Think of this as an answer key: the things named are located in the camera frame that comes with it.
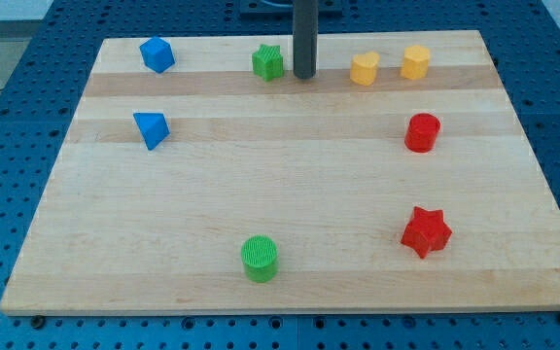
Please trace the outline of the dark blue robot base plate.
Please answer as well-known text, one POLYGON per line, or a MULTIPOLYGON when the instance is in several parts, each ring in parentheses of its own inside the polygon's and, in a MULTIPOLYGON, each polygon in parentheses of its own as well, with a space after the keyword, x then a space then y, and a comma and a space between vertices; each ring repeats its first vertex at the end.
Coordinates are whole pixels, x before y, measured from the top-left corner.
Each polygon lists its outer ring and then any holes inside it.
MULTIPOLYGON (((293 12, 293 0, 237 0, 239 14, 245 17, 283 16, 293 12)), ((318 0, 320 15, 341 15, 344 0, 318 0)))

